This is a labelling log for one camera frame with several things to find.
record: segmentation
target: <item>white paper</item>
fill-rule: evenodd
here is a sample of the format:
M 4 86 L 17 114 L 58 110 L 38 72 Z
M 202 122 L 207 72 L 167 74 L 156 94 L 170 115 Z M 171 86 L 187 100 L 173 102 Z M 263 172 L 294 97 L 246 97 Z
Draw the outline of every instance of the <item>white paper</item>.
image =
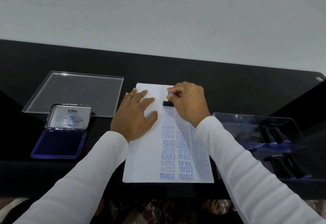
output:
M 180 118 L 174 107 L 164 107 L 167 88 L 171 86 L 138 83 L 145 98 L 155 97 L 146 110 L 148 117 L 158 111 L 151 130 L 129 143 L 124 166 L 125 183 L 214 183 L 209 155 L 195 138 L 195 129 Z

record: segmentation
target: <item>person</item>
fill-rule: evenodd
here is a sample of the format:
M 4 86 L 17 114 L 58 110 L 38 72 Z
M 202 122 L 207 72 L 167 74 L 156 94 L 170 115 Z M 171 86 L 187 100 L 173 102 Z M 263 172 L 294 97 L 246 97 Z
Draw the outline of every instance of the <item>person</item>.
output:
M 326 223 L 210 115 L 201 86 L 183 82 L 168 91 L 176 95 L 167 99 L 196 128 L 196 136 L 214 159 L 244 223 Z M 157 120 L 157 111 L 144 117 L 154 101 L 141 101 L 146 94 L 147 90 L 137 93 L 137 89 L 126 93 L 111 131 L 15 223 L 89 223 L 112 173 L 128 156 L 128 143 L 143 136 Z

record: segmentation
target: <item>white shirt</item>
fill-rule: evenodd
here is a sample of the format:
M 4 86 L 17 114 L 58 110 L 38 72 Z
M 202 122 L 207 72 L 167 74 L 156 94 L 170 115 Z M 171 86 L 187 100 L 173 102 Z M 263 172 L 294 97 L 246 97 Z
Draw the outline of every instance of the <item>white shirt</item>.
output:
M 201 121 L 196 136 L 214 159 L 245 224 L 326 224 L 238 144 L 215 117 Z M 112 173 L 127 156 L 126 139 L 119 133 L 106 132 L 88 155 L 32 204 L 15 224 L 89 223 Z

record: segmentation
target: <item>gray wall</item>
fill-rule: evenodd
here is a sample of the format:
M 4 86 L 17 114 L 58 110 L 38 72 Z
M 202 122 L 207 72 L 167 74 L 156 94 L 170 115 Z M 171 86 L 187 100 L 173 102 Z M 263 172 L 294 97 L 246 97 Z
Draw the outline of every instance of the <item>gray wall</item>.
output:
M 0 38 L 326 74 L 326 0 L 0 0 Z

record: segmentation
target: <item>forearm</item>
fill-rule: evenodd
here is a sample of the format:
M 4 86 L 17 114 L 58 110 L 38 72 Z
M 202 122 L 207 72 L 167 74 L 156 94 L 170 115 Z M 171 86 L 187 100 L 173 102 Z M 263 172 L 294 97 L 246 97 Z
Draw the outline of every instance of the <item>forearm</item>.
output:
M 326 223 L 238 144 L 215 117 L 201 121 L 196 136 L 214 159 L 244 223 Z
M 128 152 L 122 135 L 106 132 L 88 155 L 15 223 L 89 223 L 112 173 Z

